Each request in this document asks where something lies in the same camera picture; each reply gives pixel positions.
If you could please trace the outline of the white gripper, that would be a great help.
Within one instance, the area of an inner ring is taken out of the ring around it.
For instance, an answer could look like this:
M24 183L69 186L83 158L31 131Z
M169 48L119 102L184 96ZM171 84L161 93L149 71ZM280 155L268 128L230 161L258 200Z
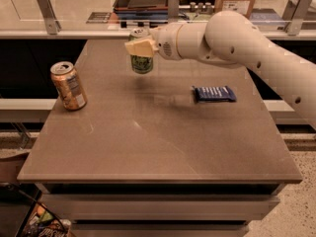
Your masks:
M150 30L152 37L134 39L126 42L125 48L130 55L153 57L158 53L167 60L180 60L177 50L178 31L182 25L171 23Z

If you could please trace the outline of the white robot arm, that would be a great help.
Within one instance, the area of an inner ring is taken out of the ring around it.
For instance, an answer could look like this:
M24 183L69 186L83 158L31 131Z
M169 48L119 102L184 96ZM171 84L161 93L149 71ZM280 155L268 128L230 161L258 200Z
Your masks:
M171 23L125 44L131 55L202 63L238 63L258 75L316 128L316 64L274 44L247 18L232 11L206 23Z

